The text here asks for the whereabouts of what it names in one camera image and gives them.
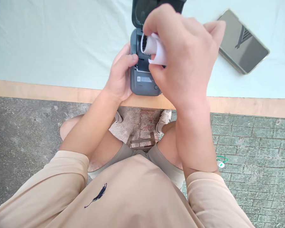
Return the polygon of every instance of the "wooden table edge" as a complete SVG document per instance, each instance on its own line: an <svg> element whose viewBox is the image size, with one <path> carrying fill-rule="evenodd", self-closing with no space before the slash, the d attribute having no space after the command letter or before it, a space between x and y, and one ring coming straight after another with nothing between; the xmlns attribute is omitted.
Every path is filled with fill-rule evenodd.
<svg viewBox="0 0 285 228"><path fill-rule="evenodd" d="M93 103L101 90L0 80L0 97ZM285 118L285 99L207 97L211 112ZM175 109L163 95L132 94L122 106Z"/></svg>

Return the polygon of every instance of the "gray shorts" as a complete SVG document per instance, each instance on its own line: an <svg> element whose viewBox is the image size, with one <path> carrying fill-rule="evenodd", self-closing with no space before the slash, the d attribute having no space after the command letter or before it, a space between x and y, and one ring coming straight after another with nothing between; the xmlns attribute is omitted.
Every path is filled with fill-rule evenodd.
<svg viewBox="0 0 285 228"><path fill-rule="evenodd" d="M94 172L88 172L89 176L94 179L101 171L108 168L110 165L113 165L123 159L129 158L134 155L142 155L155 165L157 165L169 178L170 180L179 188L182 188L183 182L185 180L184 172L177 168L176 166L172 165L159 151L157 148L157 144L155 144L149 152L144 152L142 150L132 150L128 147L125 143L123 143L120 150L117 154L103 167Z"/></svg>

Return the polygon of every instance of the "logo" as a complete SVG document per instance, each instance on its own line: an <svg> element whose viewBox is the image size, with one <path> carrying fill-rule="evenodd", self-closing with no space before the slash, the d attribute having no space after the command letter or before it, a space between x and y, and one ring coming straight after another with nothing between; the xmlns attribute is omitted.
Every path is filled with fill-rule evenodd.
<svg viewBox="0 0 285 228"><path fill-rule="evenodd" d="M248 40L250 37L252 37L251 33L242 25L242 30L240 37L238 39L238 44L235 46L235 48L239 49L240 45L244 43L246 40Z"/></svg>
<svg viewBox="0 0 285 228"><path fill-rule="evenodd" d="M107 188L107 183L104 184L104 186L103 186L102 189L100 190L98 196L96 196L96 197L90 202L90 204L91 204L92 202L96 201L96 200L99 200L99 199L104 195L106 188Z"/></svg>

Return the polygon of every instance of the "phone screen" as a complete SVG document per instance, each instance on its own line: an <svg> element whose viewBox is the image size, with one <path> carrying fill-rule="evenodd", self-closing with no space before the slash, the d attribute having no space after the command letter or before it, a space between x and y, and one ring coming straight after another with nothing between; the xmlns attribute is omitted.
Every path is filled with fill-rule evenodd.
<svg viewBox="0 0 285 228"><path fill-rule="evenodd" d="M219 18L226 22L222 54L243 73L250 73L268 54L269 50L238 20L231 10Z"/></svg>

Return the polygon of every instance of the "sleeve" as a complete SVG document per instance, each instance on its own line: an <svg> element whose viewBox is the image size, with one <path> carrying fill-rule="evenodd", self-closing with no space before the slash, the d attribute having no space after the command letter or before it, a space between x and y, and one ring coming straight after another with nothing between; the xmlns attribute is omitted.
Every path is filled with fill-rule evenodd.
<svg viewBox="0 0 285 228"><path fill-rule="evenodd" d="M0 206L0 227L45 227L85 188L89 159L58 151Z"/></svg>
<svg viewBox="0 0 285 228"><path fill-rule="evenodd" d="M220 175L195 172L186 183L188 202L205 227L254 227Z"/></svg>

